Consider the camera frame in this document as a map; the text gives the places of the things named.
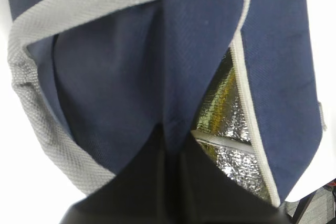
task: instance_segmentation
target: white surface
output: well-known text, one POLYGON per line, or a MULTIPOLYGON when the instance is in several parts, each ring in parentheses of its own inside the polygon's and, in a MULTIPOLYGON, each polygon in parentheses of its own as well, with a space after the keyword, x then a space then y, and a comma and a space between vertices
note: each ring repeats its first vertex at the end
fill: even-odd
POLYGON ((288 195, 289 202, 300 200, 336 178, 335 0, 307 2, 317 93, 328 129, 311 164, 288 195))
MULTIPOLYGON (((83 198, 45 156, 10 85, 7 36, 8 1, 0 0, 0 223, 58 223, 72 203, 83 198)), ((336 11, 334 0, 308 0, 319 100, 328 130, 311 165, 288 201, 297 201, 336 178, 336 11)))

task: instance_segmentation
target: gray mesh strap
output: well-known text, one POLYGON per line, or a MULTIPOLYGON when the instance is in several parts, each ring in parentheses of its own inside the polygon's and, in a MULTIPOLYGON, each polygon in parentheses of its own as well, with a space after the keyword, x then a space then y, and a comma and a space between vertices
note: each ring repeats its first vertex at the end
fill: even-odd
POLYGON ((13 89, 50 159, 82 192, 89 194, 114 175, 98 165, 63 131, 41 96, 37 67, 27 45, 111 12, 152 0, 42 0, 20 15, 9 36, 8 63, 13 89))

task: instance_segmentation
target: silver foil lining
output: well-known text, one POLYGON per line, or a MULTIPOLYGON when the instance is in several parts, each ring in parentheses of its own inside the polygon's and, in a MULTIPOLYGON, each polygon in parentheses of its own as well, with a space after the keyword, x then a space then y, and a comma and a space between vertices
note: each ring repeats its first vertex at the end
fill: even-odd
POLYGON ((196 129, 250 143, 230 53, 223 59, 203 99, 196 129))
POLYGON ((212 145, 202 140, 199 140, 199 143, 228 178, 259 198, 270 202, 269 193, 254 154, 226 146, 212 145))

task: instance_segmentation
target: zipper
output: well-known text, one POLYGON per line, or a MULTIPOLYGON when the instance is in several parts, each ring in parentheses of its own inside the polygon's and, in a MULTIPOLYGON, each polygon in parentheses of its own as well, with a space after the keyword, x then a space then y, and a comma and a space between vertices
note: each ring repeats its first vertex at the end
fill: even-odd
POLYGON ((265 181, 267 190, 269 191, 271 202, 274 206, 280 206, 280 198, 275 184, 272 172, 268 165, 264 146, 262 145, 259 132, 258 122, 254 111, 253 100, 248 82, 247 70, 245 65, 245 55, 243 48, 243 40, 241 28, 248 13, 250 0, 244 0, 242 16, 240 17, 237 30, 231 42, 231 55, 233 66, 235 69, 238 93, 240 97, 241 107, 243 109, 247 127, 250 131, 251 144, 258 161, 260 172, 265 181))

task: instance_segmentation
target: white background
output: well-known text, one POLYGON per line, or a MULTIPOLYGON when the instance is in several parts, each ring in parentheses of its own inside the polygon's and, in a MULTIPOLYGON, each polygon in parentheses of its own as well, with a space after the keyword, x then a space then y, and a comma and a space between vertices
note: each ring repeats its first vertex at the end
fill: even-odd
MULTIPOLYGON (((318 96, 333 140, 336 139, 332 131, 336 122, 335 4, 336 0, 308 0, 318 96)), ((0 0, 0 223, 56 224, 67 208, 84 195, 45 156, 11 89, 6 61, 10 24, 8 0, 0 0)), ((324 183, 323 174, 329 170, 322 170, 303 181, 300 188, 314 184, 312 180, 324 183)))

